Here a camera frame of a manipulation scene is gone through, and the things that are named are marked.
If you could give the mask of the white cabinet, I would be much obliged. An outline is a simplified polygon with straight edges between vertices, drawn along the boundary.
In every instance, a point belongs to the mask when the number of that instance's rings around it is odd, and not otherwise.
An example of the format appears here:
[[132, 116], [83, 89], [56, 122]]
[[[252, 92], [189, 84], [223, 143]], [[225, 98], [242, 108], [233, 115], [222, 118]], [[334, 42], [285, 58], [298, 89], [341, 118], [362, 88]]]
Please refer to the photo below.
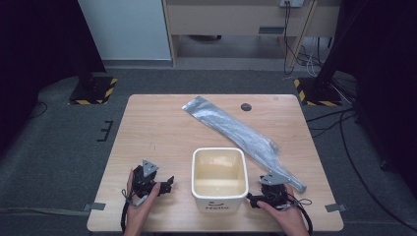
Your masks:
[[171, 59], [161, 0], [79, 0], [104, 60]]

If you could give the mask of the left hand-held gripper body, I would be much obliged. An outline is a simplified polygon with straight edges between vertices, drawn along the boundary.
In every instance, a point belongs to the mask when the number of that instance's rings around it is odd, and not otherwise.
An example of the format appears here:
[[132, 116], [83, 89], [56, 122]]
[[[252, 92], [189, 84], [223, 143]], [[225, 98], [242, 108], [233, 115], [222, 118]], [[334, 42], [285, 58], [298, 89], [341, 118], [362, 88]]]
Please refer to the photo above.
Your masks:
[[132, 201], [134, 207], [139, 207], [148, 198], [153, 186], [156, 184], [154, 178], [157, 169], [158, 166], [156, 164], [144, 159], [143, 163], [133, 170], [132, 196], [139, 198], [137, 201]]

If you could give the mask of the light wooden desk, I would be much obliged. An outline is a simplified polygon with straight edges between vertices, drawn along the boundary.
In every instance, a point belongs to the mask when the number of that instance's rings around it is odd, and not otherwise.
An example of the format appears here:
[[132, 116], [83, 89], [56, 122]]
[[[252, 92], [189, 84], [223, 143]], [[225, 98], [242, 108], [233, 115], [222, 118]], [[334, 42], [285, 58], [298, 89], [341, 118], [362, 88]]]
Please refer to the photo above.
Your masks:
[[301, 8], [280, 0], [161, 0], [171, 57], [181, 35], [274, 35], [286, 66], [296, 64], [306, 37], [333, 37], [341, 0], [304, 0]]

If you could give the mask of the grey power strip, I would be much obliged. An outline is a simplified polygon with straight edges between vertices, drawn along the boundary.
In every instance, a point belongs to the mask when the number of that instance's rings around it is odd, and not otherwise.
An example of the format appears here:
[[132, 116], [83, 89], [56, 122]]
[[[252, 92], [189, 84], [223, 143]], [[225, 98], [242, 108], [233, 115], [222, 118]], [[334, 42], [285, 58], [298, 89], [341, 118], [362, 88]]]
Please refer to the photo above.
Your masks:
[[304, 4], [304, 0], [280, 0], [280, 7], [289, 8], [301, 8]]

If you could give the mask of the black yellow striped stand base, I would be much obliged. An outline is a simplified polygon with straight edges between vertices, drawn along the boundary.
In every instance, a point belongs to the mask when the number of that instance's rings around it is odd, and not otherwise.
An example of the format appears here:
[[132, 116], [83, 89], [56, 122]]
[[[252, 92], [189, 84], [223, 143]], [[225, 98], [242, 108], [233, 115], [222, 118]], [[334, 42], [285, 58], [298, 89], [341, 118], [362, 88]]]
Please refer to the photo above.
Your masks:
[[87, 83], [78, 82], [75, 89], [69, 98], [70, 104], [105, 104], [113, 89], [117, 83], [117, 80], [113, 77], [93, 77], [91, 81]]
[[341, 98], [330, 84], [322, 84], [316, 78], [298, 78], [294, 81], [303, 105], [339, 106]]

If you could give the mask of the person's left hand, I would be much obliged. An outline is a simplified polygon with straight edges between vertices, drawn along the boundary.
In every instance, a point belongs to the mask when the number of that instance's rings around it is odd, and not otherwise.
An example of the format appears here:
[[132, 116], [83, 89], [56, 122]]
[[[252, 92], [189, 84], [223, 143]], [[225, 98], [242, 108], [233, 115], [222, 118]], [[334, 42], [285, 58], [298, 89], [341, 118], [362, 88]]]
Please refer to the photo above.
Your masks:
[[127, 195], [132, 197], [132, 204], [127, 209], [126, 214], [126, 229], [124, 236], [141, 236], [144, 224], [149, 216], [151, 207], [159, 194], [160, 184], [156, 183], [149, 196], [142, 202], [140, 206], [135, 206], [140, 198], [131, 194], [133, 181], [133, 172], [130, 172], [127, 182]]

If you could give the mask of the grey plastic bag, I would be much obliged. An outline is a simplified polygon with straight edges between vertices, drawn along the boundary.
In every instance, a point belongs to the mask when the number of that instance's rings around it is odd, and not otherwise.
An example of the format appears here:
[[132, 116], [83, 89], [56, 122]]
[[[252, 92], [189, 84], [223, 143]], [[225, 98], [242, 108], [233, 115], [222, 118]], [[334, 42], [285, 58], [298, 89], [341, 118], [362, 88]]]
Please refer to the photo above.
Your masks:
[[286, 183], [289, 183], [298, 192], [306, 192], [307, 185], [278, 160], [279, 147], [276, 142], [201, 96], [190, 100], [182, 106], [182, 109], [232, 141], [260, 166], [283, 177]]

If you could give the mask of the white square bin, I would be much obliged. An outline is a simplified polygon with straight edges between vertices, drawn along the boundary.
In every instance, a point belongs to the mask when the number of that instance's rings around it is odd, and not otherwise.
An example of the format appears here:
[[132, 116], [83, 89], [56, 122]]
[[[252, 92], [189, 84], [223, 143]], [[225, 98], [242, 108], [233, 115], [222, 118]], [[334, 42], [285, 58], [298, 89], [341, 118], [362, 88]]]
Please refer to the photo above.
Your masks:
[[245, 154], [237, 147], [194, 151], [191, 191], [201, 212], [237, 211], [249, 193]]

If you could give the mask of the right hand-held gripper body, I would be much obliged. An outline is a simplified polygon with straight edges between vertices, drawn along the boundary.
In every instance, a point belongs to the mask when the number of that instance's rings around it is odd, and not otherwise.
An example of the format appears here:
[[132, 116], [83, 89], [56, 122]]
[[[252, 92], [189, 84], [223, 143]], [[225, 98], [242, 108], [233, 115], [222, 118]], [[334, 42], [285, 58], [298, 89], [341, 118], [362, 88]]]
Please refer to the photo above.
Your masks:
[[274, 172], [270, 172], [260, 177], [263, 196], [260, 198], [264, 202], [278, 210], [290, 207], [288, 194], [284, 186], [289, 180]]

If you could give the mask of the black curtain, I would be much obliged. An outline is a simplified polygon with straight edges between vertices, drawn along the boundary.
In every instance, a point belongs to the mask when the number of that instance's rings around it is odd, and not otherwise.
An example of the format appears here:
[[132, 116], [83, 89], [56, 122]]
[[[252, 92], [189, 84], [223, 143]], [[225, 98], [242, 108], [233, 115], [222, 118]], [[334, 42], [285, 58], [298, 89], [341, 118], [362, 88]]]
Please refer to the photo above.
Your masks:
[[103, 70], [79, 0], [0, 0], [0, 153], [43, 88]]
[[417, 0], [342, 0], [363, 126], [417, 197]]

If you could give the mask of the black stand post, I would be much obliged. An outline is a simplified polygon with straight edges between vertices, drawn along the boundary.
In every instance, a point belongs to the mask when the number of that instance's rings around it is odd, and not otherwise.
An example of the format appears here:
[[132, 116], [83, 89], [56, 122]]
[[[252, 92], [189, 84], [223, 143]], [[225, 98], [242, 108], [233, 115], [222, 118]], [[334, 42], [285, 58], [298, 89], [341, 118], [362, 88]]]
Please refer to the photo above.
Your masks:
[[336, 23], [335, 36], [328, 59], [314, 81], [314, 89], [325, 91], [330, 85], [332, 75], [340, 61], [340, 54], [347, 42], [347, 36], [354, 29], [356, 19], [369, 0], [341, 0]]

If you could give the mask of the person's right hand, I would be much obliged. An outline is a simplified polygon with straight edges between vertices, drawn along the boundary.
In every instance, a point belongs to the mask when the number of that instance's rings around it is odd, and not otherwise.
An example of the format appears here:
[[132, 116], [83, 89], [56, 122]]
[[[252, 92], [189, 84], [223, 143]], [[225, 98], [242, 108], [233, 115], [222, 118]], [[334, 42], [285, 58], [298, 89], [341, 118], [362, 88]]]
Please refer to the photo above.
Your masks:
[[302, 213], [296, 206], [279, 210], [262, 201], [257, 201], [257, 205], [277, 222], [286, 236], [310, 236]]

